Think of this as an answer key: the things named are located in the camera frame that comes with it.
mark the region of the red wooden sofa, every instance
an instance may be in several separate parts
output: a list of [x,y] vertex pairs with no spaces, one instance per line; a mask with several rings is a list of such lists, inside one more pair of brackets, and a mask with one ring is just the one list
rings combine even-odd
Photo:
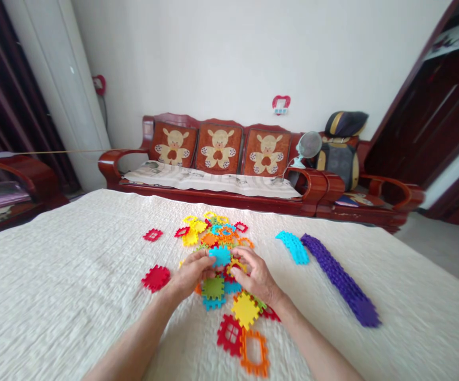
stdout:
[[[359,222],[384,228],[389,233],[396,233],[406,223],[409,212],[412,212],[424,201],[425,193],[417,185],[404,184],[396,179],[373,176],[365,172],[365,159],[370,150],[370,142],[352,137],[347,144],[356,149],[359,160],[358,192],[379,197],[387,203],[382,207],[360,206],[353,208],[337,205],[331,200],[321,199],[316,210],[316,217],[335,221]],[[344,187],[331,192],[337,199],[344,193]]]
[[28,222],[38,214],[69,203],[62,194],[53,170],[30,156],[16,155],[0,158],[0,169],[15,176],[31,201],[11,207],[9,215],[0,221],[0,231]]
[[[125,155],[130,153],[149,153],[151,148],[152,137],[154,134],[154,123],[165,122],[175,124],[177,126],[189,126],[191,128],[199,128],[200,121],[187,116],[175,114],[161,114],[157,116],[143,117],[143,142],[138,149],[135,150],[112,150],[105,152],[99,159],[99,169],[107,181],[108,189],[113,189],[121,192],[134,192],[144,196],[157,195],[174,199],[178,201],[191,203],[207,203],[210,205],[219,205],[226,207],[234,207],[241,209],[250,209],[263,212],[274,212],[282,214],[314,216],[316,207],[321,199],[326,202],[333,202],[338,199],[341,190],[344,190],[344,184],[333,174],[321,173],[315,169],[297,169],[289,168],[285,173],[285,178],[288,178],[292,173],[298,173],[295,189],[302,195],[293,199],[279,199],[269,197],[247,197],[240,194],[229,192],[212,192],[209,190],[180,190],[174,188],[158,188],[148,185],[132,184],[126,179],[122,179],[121,173],[118,171],[118,161]],[[244,151],[241,155],[241,160],[245,158],[245,147],[248,138],[248,133],[251,128],[261,130],[282,132],[287,131],[278,125],[270,126],[264,124],[254,124],[243,127],[234,121],[222,121],[219,119],[210,119],[209,123],[239,126],[243,128],[244,134]],[[287,162],[298,154],[295,147],[301,137],[301,133],[294,133],[292,136],[289,157]]]

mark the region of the dark red curtain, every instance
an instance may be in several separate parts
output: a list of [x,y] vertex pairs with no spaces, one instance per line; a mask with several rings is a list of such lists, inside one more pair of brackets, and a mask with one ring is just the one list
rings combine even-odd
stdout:
[[[62,151],[48,108],[0,0],[0,151]],[[36,155],[57,174],[62,190],[80,188],[65,153]]]

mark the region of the purple block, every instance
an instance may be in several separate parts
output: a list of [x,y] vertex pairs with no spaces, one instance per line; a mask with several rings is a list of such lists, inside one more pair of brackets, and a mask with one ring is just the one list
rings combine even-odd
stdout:
[[365,327],[378,327],[381,322],[379,321],[376,307],[374,307],[374,304],[363,293],[354,279],[344,271],[341,264],[330,254],[325,245],[308,234],[304,234],[300,241],[316,257],[321,269],[323,269],[332,284],[337,287],[360,324]]

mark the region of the bed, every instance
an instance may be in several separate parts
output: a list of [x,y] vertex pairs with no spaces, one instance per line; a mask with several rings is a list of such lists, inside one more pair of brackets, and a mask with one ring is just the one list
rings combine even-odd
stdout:
[[[277,283],[366,380],[459,379],[459,280],[381,228],[98,190],[0,233],[0,379],[82,378],[154,296],[141,279],[192,252],[174,238],[207,211],[249,226]],[[152,228],[156,242],[143,240]],[[318,238],[375,304],[362,327],[313,257],[296,265],[275,236]],[[231,302],[206,312],[193,294],[170,320],[144,379],[248,379],[216,345]],[[260,318],[271,380],[311,379],[281,323]]]

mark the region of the green block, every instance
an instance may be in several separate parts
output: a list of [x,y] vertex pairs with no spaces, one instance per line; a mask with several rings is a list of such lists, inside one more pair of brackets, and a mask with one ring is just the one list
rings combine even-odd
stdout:
[[260,314],[262,314],[263,310],[267,309],[266,303],[264,301],[262,301],[261,299],[255,297],[254,295],[252,295],[252,297],[254,298],[254,300],[256,301],[256,305],[260,309]]
[[203,281],[201,294],[208,300],[221,299],[224,295],[224,279],[215,277]]

